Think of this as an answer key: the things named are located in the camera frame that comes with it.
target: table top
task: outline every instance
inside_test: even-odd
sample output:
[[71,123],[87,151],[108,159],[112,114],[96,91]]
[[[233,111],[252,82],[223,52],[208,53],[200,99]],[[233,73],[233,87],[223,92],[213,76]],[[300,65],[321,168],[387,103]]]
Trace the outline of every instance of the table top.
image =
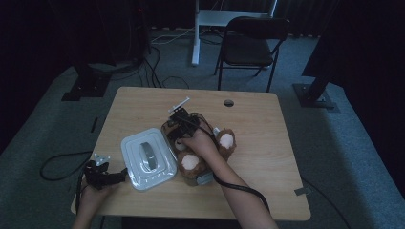
[[[109,173],[125,168],[123,138],[167,121],[168,110],[184,101],[189,113],[200,113],[214,127],[235,133],[237,148],[228,163],[252,188],[261,192],[275,219],[307,220],[310,210],[302,188],[286,124],[275,94],[123,87],[117,91],[94,152],[110,156]],[[226,107],[230,99],[233,107]],[[98,212],[112,216],[234,219],[220,185],[188,186],[180,172],[140,192],[129,179],[106,199]]]

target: gray carpet floor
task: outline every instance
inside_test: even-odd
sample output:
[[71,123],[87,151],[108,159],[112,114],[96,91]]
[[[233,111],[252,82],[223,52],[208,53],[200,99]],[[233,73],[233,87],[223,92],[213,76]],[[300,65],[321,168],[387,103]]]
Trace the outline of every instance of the gray carpet floor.
[[[159,31],[161,34],[179,31]],[[220,42],[214,35],[206,40]],[[202,42],[200,64],[191,66],[192,39],[158,39],[160,50],[156,75],[163,87],[217,89],[212,75],[219,46]],[[351,228],[405,228],[405,202],[394,186],[343,89],[329,84],[327,93],[339,112],[302,108],[292,84],[311,83],[301,76],[317,39],[290,37],[281,47],[270,92],[278,95],[288,134],[302,177],[321,191],[341,212]],[[152,49],[147,60],[154,66],[158,52]],[[100,64],[103,71],[112,67]],[[227,70],[223,90],[264,92],[269,71],[252,77],[252,71]],[[117,89],[121,86],[153,87],[151,71],[142,65],[137,71],[116,73],[103,97],[61,101],[77,78],[67,69],[48,89],[32,115],[0,156],[0,228],[70,228],[75,215],[70,206],[75,195],[76,174],[49,182],[39,175],[44,161],[55,155],[92,150],[108,114]],[[76,167],[85,156],[62,158],[45,170],[62,176]],[[342,217],[315,188],[308,195],[311,219],[278,221],[280,228],[347,228]],[[94,221],[98,228],[100,217]],[[107,217],[103,228],[120,228],[119,217]]]

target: chair backrest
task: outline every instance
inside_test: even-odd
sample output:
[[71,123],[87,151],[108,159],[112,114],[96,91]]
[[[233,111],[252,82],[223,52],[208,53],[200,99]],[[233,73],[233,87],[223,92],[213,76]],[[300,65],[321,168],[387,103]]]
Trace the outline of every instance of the chair backrest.
[[285,41],[288,36],[289,21],[283,18],[271,17],[235,17],[229,21],[225,33],[236,33],[256,39],[279,39]]

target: teddy bear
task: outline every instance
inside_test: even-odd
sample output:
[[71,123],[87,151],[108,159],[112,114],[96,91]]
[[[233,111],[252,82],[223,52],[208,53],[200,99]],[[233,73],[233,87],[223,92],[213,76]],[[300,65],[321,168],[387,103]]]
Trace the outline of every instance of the teddy bear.
[[[224,160],[228,161],[236,148],[235,134],[231,129],[223,129],[216,135],[219,144],[219,153]],[[178,167],[181,174],[188,179],[194,179],[197,175],[209,169],[202,157],[196,155],[190,148],[174,142],[174,150],[177,153]]]

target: human arm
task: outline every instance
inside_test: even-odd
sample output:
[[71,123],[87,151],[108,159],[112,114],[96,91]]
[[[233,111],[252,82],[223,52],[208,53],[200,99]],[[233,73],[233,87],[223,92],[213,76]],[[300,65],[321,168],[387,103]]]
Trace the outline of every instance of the human arm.
[[116,189],[117,185],[107,186],[97,190],[88,185],[86,180],[82,183],[80,205],[72,229],[88,229],[92,224],[98,209],[104,200]]
[[[193,137],[184,138],[181,143],[189,146],[210,166],[213,173],[226,183],[247,186],[219,154],[211,138],[201,130]],[[228,204],[242,228],[276,229],[277,224],[262,201],[253,194],[222,186]]]

